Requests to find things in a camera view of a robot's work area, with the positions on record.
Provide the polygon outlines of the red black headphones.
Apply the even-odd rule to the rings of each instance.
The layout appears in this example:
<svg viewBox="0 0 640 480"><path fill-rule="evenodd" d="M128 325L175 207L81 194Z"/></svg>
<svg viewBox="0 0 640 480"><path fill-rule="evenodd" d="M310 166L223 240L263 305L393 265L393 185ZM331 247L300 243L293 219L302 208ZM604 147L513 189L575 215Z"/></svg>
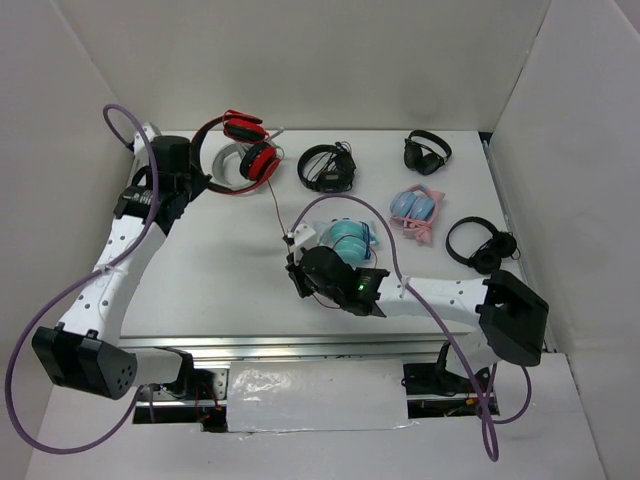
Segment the red black headphones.
<svg viewBox="0 0 640 480"><path fill-rule="evenodd" d="M253 115L228 109L200 127L191 139L190 162L202 172L201 149L209 131L222 126L223 134L233 140L214 158L216 172L207 175L206 188L223 195L241 195L258 189L266 183L281 162L273 137L261 126L263 121ZM246 186L229 186L222 181L224 158L230 153L238 153L241 159L240 175L248 181Z"/></svg>

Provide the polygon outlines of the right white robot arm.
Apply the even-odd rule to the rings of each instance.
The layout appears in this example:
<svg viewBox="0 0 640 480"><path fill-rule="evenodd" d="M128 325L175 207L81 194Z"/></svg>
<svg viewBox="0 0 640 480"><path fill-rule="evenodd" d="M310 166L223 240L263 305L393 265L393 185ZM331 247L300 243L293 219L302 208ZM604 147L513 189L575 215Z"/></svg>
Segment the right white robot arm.
<svg viewBox="0 0 640 480"><path fill-rule="evenodd" d="M286 271L300 297L323 296L355 316L430 317L470 327L447 341L435 368L446 391L500 361L525 368L541 362L549 305L508 271L472 280L394 279L384 269L354 268L326 246L289 254Z"/></svg>

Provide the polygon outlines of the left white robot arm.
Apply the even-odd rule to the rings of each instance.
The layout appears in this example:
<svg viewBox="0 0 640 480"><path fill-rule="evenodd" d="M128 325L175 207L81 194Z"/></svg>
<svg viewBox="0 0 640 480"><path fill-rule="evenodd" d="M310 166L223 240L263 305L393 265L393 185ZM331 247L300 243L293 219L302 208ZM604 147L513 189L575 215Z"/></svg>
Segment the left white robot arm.
<svg viewBox="0 0 640 480"><path fill-rule="evenodd" d="M32 348L56 386L117 400L158 371L160 385L182 399L196 373L179 353L135 354L119 347L125 314L152 257L174 222L208 181L190 161L190 142L175 135L151 142L158 171L140 168L119 196L95 269L55 327L39 327Z"/></svg>

